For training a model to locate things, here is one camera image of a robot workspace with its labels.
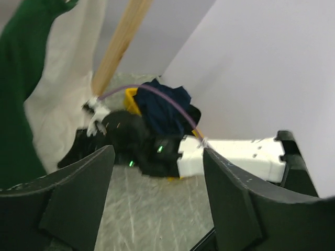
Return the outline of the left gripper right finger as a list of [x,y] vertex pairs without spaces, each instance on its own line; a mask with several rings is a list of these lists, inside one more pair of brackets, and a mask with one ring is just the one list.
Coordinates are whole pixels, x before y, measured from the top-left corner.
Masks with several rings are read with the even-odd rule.
[[203,162],[219,250],[334,250],[334,198],[276,186],[211,149]]

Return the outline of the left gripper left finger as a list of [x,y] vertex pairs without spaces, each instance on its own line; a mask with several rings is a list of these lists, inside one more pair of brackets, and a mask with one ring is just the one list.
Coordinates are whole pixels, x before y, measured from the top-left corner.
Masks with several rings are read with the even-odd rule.
[[1,191],[1,250],[44,250],[55,238],[94,250],[115,160],[111,145]]

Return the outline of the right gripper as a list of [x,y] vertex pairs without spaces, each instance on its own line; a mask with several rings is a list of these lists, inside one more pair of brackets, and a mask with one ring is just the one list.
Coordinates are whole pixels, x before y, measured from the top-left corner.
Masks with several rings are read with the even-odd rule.
[[104,146],[104,142],[112,145],[115,150],[115,164],[137,165],[145,167],[149,164],[150,147],[154,135],[144,119],[126,110],[112,111],[102,124],[106,129],[106,136],[102,132],[87,136],[87,129],[77,129],[73,145],[57,168],[69,166]]

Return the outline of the green and white t shirt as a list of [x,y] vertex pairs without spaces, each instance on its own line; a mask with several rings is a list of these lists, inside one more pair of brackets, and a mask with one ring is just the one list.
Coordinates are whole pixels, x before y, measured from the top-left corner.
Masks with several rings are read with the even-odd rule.
[[86,127],[105,1],[1,1],[1,189],[54,172]]

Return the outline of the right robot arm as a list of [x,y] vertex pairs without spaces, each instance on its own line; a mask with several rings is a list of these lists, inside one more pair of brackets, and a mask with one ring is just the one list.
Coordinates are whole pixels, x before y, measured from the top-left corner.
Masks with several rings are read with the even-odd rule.
[[[137,166],[147,176],[186,178],[204,174],[203,146],[194,135],[158,135],[143,118],[124,110],[94,119],[95,134],[76,131],[73,145],[57,167],[64,168],[112,145],[117,165]],[[296,143],[274,138],[260,140],[210,140],[208,147],[251,174],[305,195],[316,189],[305,169]]]

